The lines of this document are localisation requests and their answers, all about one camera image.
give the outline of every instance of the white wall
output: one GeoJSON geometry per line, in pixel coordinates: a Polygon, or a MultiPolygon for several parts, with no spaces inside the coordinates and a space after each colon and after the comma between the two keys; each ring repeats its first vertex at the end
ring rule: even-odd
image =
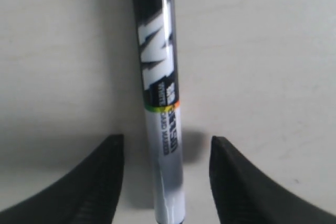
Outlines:
{"type": "MultiPolygon", "coordinates": [[[[218,223],[213,134],[336,214],[335,0],[176,0],[176,16],[186,223],[218,223]]],[[[154,221],[131,0],[0,0],[0,20],[0,209],[124,133],[115,223],[154,221]]]]}

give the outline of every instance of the white marker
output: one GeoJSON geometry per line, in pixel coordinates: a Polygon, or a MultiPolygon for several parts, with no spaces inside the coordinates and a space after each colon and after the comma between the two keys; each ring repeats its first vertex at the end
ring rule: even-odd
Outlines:
{"type": "Polygon", "coordinates": [[[134,0],[159,224],[185,218],[174,0],[134,0]]]}

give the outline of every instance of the black rubber object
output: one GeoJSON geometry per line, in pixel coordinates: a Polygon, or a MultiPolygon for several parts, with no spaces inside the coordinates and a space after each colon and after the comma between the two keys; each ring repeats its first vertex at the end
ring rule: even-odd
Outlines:
{"type": "Polygon", "coordinates": [[[210,181],[222,224],[335,224],[336,217],[290,193],[214,136],[210,181]]]}
{"type": "Polygon", "coordinates": [[[124,167],[123,136],[109,136],[67,175],[0,212],[1,224],[110,224],[124,167]]]}

